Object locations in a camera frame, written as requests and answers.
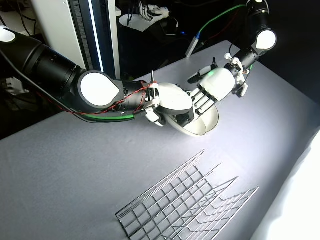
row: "white circular joint cover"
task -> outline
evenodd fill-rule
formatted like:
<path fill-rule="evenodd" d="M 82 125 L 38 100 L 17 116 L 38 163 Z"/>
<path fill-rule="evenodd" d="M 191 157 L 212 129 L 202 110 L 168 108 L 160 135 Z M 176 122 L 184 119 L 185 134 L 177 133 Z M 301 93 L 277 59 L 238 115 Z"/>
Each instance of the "white circular joint cover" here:
<path fill-rule="evenodd" d="M 276 34 L 273 31 L 265 30 L 259 33 L 256 38 L 257 49 L 271 49 L 277 41 Z"/>
<path fill-rule="evenodd" d="M 80 90 L 89 103 L 100 107 L 110 104 L 119 93 L 119 88 L 107 76 L 98 72 L 85 75 Z"/>
<path fill-rule="evenodd" d="M 0 26 L 0 42 L 9 43 L 15 40 L 16 35 L 7 29 L 6 26 Z"/>

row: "robotic arm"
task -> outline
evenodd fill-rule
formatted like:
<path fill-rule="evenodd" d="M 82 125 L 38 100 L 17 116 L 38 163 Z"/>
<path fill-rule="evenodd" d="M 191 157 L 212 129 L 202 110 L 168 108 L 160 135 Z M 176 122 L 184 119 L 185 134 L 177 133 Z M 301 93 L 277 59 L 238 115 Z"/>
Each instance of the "robotic arm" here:
<path fill-rule="evenodd" d="M 0 58 L 5 60 L 4 70 L 13 70 L 12 76 L 24 79 L 61 109 L 84 121 L 122 122 L 105 116 L 108 112 L 132 116 L 122 117 L 126 120 L 145 115 L 161 127 L 167 120 L 182 132 L 190 132 L 201 122 L 205 125 L 203 135 L 212 129 L 206 125 L 206 113 L 230 92 L 242 97 L 248 88 L 244 74 L 276 44 L 276 35 L 266 21 L 267 2 L 249 0 L 247 6 L 251 22 L 248 48 L 234 57 L 226 54 L 226 66 L 213 64 L 202 72 L 193 91 L 184 91 L 172 83 L 157 83 L 153 73 L 151 83 L 113 80 L 103 72 L 82 69 L 40 41 L 4 26 L 0 26 Z"/>

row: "metal wire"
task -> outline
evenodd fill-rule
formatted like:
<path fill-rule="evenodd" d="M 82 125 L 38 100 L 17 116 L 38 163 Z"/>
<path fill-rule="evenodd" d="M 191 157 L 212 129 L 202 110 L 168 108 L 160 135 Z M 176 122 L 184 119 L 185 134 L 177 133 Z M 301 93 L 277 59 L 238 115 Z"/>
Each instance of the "metal wire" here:
<path fill-rule="evenodd" d="M 203 175 L 196 167 L 204 151 L 116 213 L 129 240 L 214 239 L 258 188 L 222 199 L 238 178 L 213 185 L 216 166 Z"/>

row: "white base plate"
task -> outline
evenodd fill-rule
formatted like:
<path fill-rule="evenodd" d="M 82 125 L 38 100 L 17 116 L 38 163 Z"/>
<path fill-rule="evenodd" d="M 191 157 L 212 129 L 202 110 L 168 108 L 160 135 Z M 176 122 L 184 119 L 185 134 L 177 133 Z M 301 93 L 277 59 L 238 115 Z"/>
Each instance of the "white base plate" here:
<path fill-rule="evenodd" d="M 219 121 L 219 113 L 216 106 L 211 107 L 205 114 L 203 114 L 196 121 L 189 123 L 185 127 L 177 124 L 173 115 L 164 115 L 165 120 L 176 130 L 192 137 L 199 137 L 205 135 L 214 129 Z"/>

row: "wire basket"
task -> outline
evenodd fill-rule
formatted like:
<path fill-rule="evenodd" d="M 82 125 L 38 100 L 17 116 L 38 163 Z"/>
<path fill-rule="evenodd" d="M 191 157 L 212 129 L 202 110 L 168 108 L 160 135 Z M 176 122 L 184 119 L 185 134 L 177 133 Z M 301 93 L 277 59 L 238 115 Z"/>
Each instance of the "wire basket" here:
<path fill-rule="evenodd" d="M 129 240 L 213 240 L 259 189 L 220 195 L 238 178 L 215 187 L 196 167 L 204 150 L 115 215 Z"/>

